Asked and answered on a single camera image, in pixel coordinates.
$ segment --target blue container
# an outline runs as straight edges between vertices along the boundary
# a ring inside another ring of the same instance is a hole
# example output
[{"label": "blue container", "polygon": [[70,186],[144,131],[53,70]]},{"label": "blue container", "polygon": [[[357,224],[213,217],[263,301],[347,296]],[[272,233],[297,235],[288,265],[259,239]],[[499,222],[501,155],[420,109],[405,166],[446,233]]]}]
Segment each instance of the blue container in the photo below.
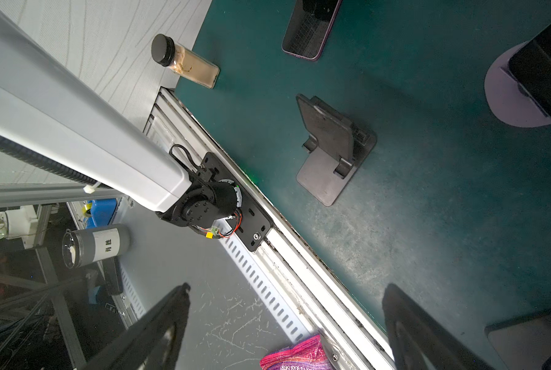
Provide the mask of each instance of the blue container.
[{"label": "blue container", "polygon": [[111,217],[113,217],[113,213],[117,207],[117,200],[115,198],[96,199],[88,203],[92,203],[93,205],[90,209],[91,217],[87,218],[86,228],[109,225],[109,221],[111,221]]}]

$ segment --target black jar lid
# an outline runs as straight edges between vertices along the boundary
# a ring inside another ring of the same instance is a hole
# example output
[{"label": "black jar lid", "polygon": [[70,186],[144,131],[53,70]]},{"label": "black jar lid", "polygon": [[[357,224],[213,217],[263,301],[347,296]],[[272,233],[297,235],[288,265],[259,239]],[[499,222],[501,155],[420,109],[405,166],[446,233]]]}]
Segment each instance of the black jar lid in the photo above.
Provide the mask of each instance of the black jar lid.
[{"label": "black jar lid", "polygon": [[175,58],[175,42],[170,37],[159,33],[153,39],[150,52],[156,63],[167,67]]}]

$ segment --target smartphone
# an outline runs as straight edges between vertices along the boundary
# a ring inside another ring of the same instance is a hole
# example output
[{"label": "smartphone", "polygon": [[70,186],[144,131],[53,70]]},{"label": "smartphone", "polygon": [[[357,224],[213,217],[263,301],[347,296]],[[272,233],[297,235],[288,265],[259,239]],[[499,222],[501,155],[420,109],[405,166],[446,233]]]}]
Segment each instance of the smartphone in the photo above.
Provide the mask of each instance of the smartphone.
[{"label": "smartphone", "polygon": [[302,59],[317,60],[340,4],[341,0],[296,0],[282,50]]},{"label": "smartphone", "polygon": [[512,56],[508,70],[551,116],[551,24]]}]

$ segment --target electrical wiring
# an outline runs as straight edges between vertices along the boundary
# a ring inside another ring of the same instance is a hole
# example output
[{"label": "electrical wiring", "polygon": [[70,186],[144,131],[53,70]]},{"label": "electrical wiring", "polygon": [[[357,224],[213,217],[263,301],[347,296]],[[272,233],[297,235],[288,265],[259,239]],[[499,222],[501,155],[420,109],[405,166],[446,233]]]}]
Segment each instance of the electrical wiring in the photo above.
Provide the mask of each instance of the electrical wiring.
[{"label": "electrical wiring", "polygon": [[218,232],[218,234],[220,236],[227,239],[227,238],[230,238],[238,230],[238,228],[241,226],[241,222],[242,222],[242,212],[238,208],[235,210],[235,217],[237,215],[238,215],[238,217],[237,217],[238,222],[237,222],[235,228],[233,228],[231,231],[227,232],[225,235],[222,235],[222,233]]},{"label": "electrical wiring", "polygon": [[169,151],[169,153],[173,153],[173,148],[174,147],[178,147],[179,149],[181,149],[183,152],[185,152],[185,155],[187,156],[187,159],[189,160],[189,163],[191,163],[191,166],[193,166],[195,169],[201,171],[202,168],[199,167],[197,164],[195,164],[195,162],[193,161],[193,158],[191,157],[191,153],[189,152],[189,150],[187,150],[186,147],[184,147],[183,145],[181,144],[173,144],[173,146],[171,146],[171,150]]},{"label": "electrical wiring", "polygon": [[[212,234],[212,238],[209,238],[209,239],[228,239],[228,238],[230,238],[233,235],[233,233],[235,233],[239,229],[239,227],[241,226],[241,223],[242,223],[242,212],[241,212],[241,210],[237,208],[234,212],[234,216],[236,218],[236,226],[234,228],[232,228],[229,232],[227,232],[225,234],[220,233],[220,231],[218,232],[218,235]],[[201,226],[197,226],[197,225],[190,225],[189,228],[192,229],[193,231],[195,231],[196,233],[198,233],[200,235],[203,235],[205,237],[207,237],[207,233],[212,233],[211,230],[209,230],[207,228],[203,228]]]}]

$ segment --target metal bracket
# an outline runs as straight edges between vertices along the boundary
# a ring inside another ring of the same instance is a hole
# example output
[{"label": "metal bracket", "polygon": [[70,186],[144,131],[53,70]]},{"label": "metal bracket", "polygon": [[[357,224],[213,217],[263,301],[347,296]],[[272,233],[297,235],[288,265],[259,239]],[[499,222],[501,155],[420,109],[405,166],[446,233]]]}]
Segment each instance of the metal bracket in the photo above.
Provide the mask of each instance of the metal bracket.
[{"label": "metal bracket", "polygon": [[[228,171],[227,167],[216,157],[214,153],[208,152],[202,161],[205,168],[212,169],[214,180],[220,181],[230,179],[241,189],[242,195],[242,222],[236,231],[236,235],[250,252],[255,252],[263,241],[263,238],[270,231],[272,220],[269,218],[262,207],[257,204],[255,199],[249,195],[247,190],[236,180],[235,176]],[[236,226],[236,220],[227,221],[231,227]]]}]

